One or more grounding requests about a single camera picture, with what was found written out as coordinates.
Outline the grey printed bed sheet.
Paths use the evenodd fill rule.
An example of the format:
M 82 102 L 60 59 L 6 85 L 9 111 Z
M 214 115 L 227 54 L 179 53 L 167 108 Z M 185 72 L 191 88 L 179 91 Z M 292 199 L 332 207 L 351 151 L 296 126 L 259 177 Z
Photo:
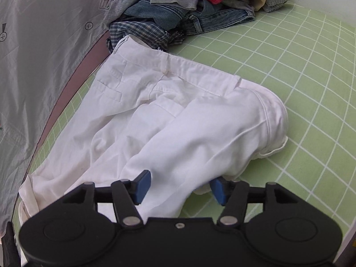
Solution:
M 1 230 L 53 108 L 106 32 L 109 0 L 1 0 Z

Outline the blue denim jeans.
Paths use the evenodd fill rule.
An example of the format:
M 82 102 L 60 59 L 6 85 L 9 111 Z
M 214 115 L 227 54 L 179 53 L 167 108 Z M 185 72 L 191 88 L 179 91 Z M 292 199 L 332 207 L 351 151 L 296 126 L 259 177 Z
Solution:
M 119 18 L 121 21 L 154 22 L 167 32 L 179 30 L 187 36 L 221 30 L 254 19 L 253 10 L 231 8 L 224 4 L 213 5 L 208 0 L 198 0 L 196 10 L 140 0 Z

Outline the white trousers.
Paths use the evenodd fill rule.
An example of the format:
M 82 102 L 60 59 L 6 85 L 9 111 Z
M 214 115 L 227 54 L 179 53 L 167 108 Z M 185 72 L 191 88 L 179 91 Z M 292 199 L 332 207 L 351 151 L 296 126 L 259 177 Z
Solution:
M 279 152 L 287 130 L 286 107 L 267 88 L 126 36 L 20 187 L 20 222 L 85 182 L 110 186 L 145 169 L 142 219 L 176 217 L 214 178 Z

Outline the green grid cutting mat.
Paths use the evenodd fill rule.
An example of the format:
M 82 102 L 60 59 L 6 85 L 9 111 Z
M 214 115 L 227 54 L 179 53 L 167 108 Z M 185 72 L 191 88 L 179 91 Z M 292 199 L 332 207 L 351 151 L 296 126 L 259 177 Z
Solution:
M 235 180 L 252 186 L 275 181 L 332 217 L 350 237 L 355 227 L 355 28 L 287 4 L 253 22 L 190 37 L 169 54 L 239 76 L 280 98 L 288 114 L 284 148 L 251 160 Z M 51 149 L 95 76 L 60 117 Z M 216 218 L 219 211 L 209 191 L 192 192 L 179 216 Z

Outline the blue checked shirt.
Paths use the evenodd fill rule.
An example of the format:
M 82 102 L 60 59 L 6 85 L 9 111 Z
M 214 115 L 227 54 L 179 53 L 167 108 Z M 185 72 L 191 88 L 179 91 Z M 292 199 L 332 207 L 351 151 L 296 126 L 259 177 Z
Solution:
M 169 32 L 154 22 L 148 21 L 119 21 L 111 23 L 110 36 L 106 40 L 106 47 L 110 53 L 125 36 L 132 35 L 143 41 L 152 49 L 168 51 L 173 45 L 180 45 L 186 39 L 186 34 L 180 30 Z

